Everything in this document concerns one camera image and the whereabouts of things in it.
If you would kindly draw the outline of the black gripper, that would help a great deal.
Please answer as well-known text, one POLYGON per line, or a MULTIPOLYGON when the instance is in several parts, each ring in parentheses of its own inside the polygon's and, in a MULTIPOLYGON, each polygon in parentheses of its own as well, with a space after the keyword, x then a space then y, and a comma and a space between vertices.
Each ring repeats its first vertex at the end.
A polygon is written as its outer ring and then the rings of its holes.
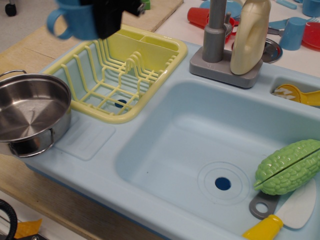
POLYGON ((95 28, 100 39, 107 39, 121 28, 122 13, 134 16, 145 13, 141 0, 80 0, 82 6, 92 5, 95 28))

